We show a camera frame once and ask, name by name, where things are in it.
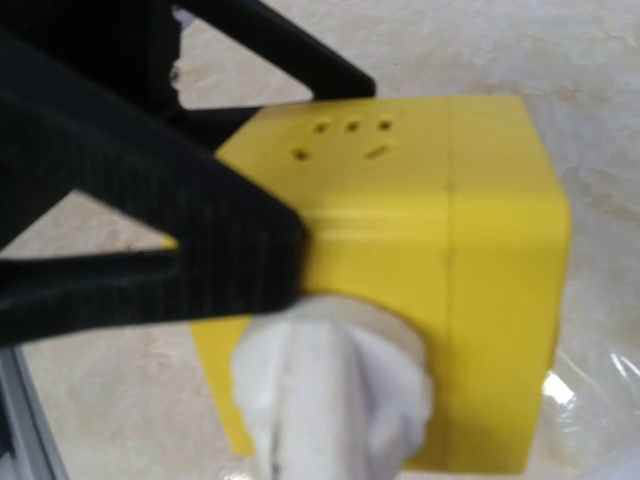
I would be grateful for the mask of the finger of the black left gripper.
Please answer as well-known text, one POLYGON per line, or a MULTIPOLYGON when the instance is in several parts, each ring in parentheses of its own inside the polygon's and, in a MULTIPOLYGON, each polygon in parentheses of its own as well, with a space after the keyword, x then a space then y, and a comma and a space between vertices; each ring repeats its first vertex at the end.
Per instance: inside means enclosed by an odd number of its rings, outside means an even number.
POLYGON ((79 191, 174 239, 160 250, 3 259, 1 341, 265 313, 300 292, 294 210, 159 121, 1 36, 1 240, 79 191))
POLYGON ((1 29, 210 150, 267 103, 376 92, 261 1, 5 1, 1 29))

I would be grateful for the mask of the yellow cube socket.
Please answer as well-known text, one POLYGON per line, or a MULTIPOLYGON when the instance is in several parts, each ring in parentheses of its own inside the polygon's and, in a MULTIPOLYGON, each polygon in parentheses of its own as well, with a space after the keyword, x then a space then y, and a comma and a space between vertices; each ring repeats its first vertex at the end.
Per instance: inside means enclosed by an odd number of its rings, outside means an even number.
POLYGON ((267 479, 522 472, 571 229, 522 102, 273 106, 217 155, 309 232, 297 303, 192 328, 232 450, 267 479))

